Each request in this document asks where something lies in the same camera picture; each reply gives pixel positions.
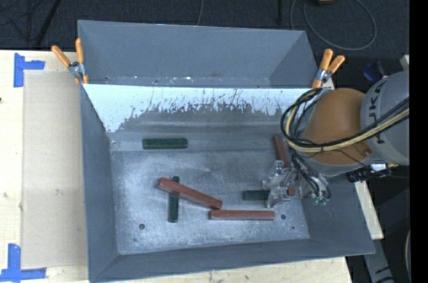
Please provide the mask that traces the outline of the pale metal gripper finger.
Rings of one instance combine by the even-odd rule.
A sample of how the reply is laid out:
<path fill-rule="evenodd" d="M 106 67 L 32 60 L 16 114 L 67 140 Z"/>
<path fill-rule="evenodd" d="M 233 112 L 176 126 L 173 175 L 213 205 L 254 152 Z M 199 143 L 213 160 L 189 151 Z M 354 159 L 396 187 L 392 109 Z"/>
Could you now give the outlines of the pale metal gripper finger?
<path fill-rule="evenodd" d="M 290 201 L 291 197 L 288 195 L 288 191 L 286 187 L 277 186 L 272 187 L 268 193 L 266 200 L 266 207 L 273 208 L 275 205 L 279 203 L 283 203 L 285 201 Z"/>
<path fill-rule="evenodd" d="M 275 160 L 267 175 L 262 181 L 262 187 L 282 186 L 290 175 L 289 166 L 282 160 Z"/>

